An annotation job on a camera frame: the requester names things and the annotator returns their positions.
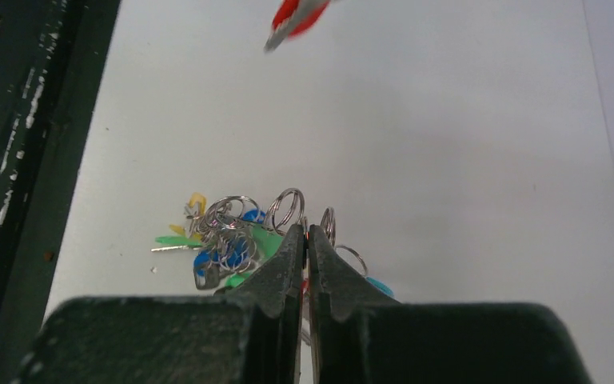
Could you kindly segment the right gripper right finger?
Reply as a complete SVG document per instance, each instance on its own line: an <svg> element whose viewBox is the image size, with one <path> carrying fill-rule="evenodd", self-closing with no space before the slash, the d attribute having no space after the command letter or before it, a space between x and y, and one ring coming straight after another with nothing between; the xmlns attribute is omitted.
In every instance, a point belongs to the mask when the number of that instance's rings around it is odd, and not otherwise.
<svg viewBox="0 0 614 384"><path fill-rule="evenodd" d="M531 302L403 303L308 242L317 383L589 383L570 333Z"/></svg>

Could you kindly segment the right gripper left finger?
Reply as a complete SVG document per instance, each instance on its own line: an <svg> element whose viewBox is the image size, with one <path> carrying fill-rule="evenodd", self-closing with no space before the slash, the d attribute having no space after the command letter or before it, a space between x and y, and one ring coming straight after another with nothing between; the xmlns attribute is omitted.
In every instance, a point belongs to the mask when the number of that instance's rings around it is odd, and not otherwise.
<svg viewBox="0 0 614 384"><path fill-rule="evenodd" d="M44 322L16 383L296 383L305 230L210 296L79 297Z"/></svg>

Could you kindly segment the metal key organizer ring plate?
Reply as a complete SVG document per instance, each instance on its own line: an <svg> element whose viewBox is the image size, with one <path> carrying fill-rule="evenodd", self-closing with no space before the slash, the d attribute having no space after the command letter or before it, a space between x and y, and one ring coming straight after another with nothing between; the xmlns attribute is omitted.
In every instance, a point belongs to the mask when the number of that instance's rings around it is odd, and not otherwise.
<svg viewBox="0 0 614 384"><path fill-rule="evenodd" d="M193 251L198 290L223 293L239 286L269 261L293 223L309 228L305 196L298 188L282 191L267 210L254 199L236 195L208 204L194 193L184 205L185 221L171 225L172 235L154 239L153 253Z"/></svg>

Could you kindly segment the key with red tag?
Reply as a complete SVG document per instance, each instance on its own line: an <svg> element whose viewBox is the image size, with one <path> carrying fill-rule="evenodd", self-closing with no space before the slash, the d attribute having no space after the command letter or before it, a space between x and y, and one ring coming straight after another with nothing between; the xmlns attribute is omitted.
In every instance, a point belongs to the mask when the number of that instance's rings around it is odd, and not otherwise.
<svg viewBox="0 0 614 384"><path fill-rule="evenodd" d="M283 1L272 20L264 51L273 52L286 39L309 30L331 3L326 0Z"/></svg>

